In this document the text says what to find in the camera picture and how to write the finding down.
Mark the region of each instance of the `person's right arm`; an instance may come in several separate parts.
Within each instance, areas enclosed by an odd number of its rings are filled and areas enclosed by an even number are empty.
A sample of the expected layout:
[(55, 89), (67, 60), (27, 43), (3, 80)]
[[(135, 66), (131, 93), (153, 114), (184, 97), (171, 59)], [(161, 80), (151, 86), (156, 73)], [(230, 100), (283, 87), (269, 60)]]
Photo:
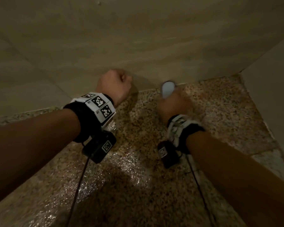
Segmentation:
[[(158, 112), (164, 124), (176, 114), (186, 114), (191, 102), (175, 91), (161, 99)], [(196, 132), (186, 140), (193, 158), (208, 179), (250, 227), (284, 226), (284, 182), (251, 157)]]

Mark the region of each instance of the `black cable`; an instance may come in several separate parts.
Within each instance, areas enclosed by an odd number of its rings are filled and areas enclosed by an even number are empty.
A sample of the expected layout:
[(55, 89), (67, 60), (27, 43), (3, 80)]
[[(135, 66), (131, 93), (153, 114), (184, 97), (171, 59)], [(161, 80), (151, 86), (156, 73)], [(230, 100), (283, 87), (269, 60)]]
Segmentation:
[(210, 226), (211, 226), (211, 227), (214, 227), (214, 224), (212, 223), (212, 220), (211, 220), (211, 217), (210, 217), (210, 211), (209, 211), (209, 209), (208, 209), (208, 206), (207, 206), (207, 204), (206, 204), (205, 198), (204, 198), (203, 193), (202, 193), (202, 191), (201, 191), (201, 187), (200, 187), (200, 185), (199, 185), (199, 183), (198, 183), (198, 180), (197, 180), (196, 175), (195, 175), (195, 173), (194, 173), (194, 171), (193, 171), (193, 168), (192, 168), (192, 166), (191, 166), (191, 164), (190, 164), (190, 161), (189, 161), (189, 159), (188, 159), (187, 154), (185, 155), (185, 157), (186, 157), (186, 160), (187, 160), (187, 162), (188, 162), (188, 164), (189, 164), (190, 170), (191, 170), (191, 172), (193, 173), (193, 178), (194, 178), (194, 180), (195, 180), (195, 182), (196, 182), (196, 184), (197, 184), (198, 191), (199, 191), (199, 193), (200, 193), (200, 195), (201, 195), (201, 198), (202, 198), (202, 200), (203, 200), (204, 208), (205, 208), (205, 210), (206, 210), (206, 212), (207, 212), (207, 215), (208, 215), (208, 218), (209, 218), (209, 221), (210, 221)]
[(80, 186), (81, 186), (81, 183), (82, 183), (82, 179), (83, 179), (84, 173), (86, 171), (86, 167), (87, 167), (89, 159), (90, 159), (90, 156), (87, 157), (86, 163), (84, 165), (83, 172), (81, 174), (81, 177), (80, 177), (80, 180), (79, 180), (76, 192), (75, 192), (74, 200), (73, 200), (73, 203), (71, 205), (71, 210), (69, 212), (68, 219), (67, 219), (67, 222), (66, 222), (66, 225), (65, 225), (66, 227), (68, 227), (69, 222), (71, 221), (71, 215), (73, 213), (73, 210), (74, 210), (74, 207), (75, 207), (75, 204), (76, 204), (76, 200), (77, 200), (77, 197), (78, 197), (79, 189), (80, 189)]

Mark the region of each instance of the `granite floor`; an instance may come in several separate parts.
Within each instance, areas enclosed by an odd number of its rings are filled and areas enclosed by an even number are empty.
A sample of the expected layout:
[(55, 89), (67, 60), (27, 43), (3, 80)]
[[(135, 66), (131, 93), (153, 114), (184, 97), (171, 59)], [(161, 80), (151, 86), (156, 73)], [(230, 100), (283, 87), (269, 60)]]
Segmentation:
[[(191, 116), (216, 138), (284, 180), (284, 158), (239, 76), (181, 86), (194, 104)], [(89, 162), (71, 226), (245, 226), (189, 156), (206, 206), (183, 156), (165, 169), (156, 146), (166, 128), (156, 113), (159, 90), (131, 95), (109, 126), (117, 143), (100, 164)], [(58, 108), (0, 118), (0, 125)], [(86, 157), (70, 143), (0, 202), (1, 226), (64, 226)]]

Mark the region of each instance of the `cable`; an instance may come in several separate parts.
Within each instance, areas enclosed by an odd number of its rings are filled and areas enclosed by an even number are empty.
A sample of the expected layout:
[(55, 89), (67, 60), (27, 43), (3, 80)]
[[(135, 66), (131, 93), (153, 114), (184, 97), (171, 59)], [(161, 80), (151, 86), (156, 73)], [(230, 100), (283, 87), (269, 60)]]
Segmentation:
[(197, 180), (196, 175), (195, 175), (195, 173), (194, 173), (194, 171), (193, 171), (193, 168), (192, 168), (192, 166), (191, 166), (191, 164), (190, 164), (190, 161), (189, 161), (189, 159), (188, 159), (188, 157), (187, 157), (187, 154), (185, 155), (185, 157), (186, 157), (186, 160), (187, 160), (187, 162), (188, 162), (188, 164), (189, 164), (190, 170), (191, 170), (191, 172), (193, 173), (193, 178), (194, 178), (194, 180), (195, 180), (195, 182), (196, 182), (196, 184), (197, 184), (198, 191), (199, 191), (199, 193), (200, 193), (200, 195), (201, 195), (201, 198), (202, 198), (202, 200), (203, 200), (204, 208), (205, 208), (205, 210), (206, 210), (206, 212), (207, 212), (207, 215), (208, 215), (208, 218), (209, 218), (209, 222), (210, 222), (210, 226), (211, 226), (211, 227), (214, 227), (214, 224), (213, 224), (213, 222), (212, 222), (212, 220), (211, 220), (211, 217), (210, 217), (210, 211), (209, 211), (208, 206), (207, 206), (207, 204), (206, 204), (206, 202), (205, 202), (205, 198), (204, 198), (203, 193), (202, 193), (202, 191), (201, 191), (201, 187), (200, 187), (200, 185), (199, 185), (199, 183), (198, 183), (198, 180)]
[(80, 180), (79, 180), (76, 192), (75, 192), (74, 200), (73, 200), (73, 203), (71, 205), (71, 210), (69, 212), (68, 219), (67, 219), (67, 222), (66, 222), (66, 225), (65, 225), (66, 227), (68, 227), (69, 222), (71, 221), (71, 215), (73, 213), (73, 210), (74, 210), (74, 207), (75, 207), (75, 204), (76, 204), (76, 200), (77, 200), (77, 197), (78, 197), (79, 189), (80, 189), (80, 186), (81, 186), (81, 183), (82, 183), (82, 179), (83, 179), (84, 173), (86, 171), (86, 167), (87, 167), (89, 159), (90, 159), (90, 156), (87, 157), (86, 163), (84, 165), (84, 168), (83, 168), (83, 171), (82, 171), (82, 174), (81, 174), (81, 177), (80, 177)]

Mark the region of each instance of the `wristband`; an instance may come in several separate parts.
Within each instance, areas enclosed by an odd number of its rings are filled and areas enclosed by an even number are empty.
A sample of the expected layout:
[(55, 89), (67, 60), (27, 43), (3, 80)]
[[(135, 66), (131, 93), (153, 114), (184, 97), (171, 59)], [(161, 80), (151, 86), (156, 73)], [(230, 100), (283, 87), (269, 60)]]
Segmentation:
[(116, 114), (113, 100), (102, 93), (90, 92), (73, 99), (64, 108), (71, 109), (80, 122), (80, 134), (74, 142), (82, 143), (100, 132)]
[(167, 123), (167, 136), (171, 143), (184, 154), (190, 154), (186, 147), (186, 139), (189, 135), (205, 129), (186, 115), (172, 116)]

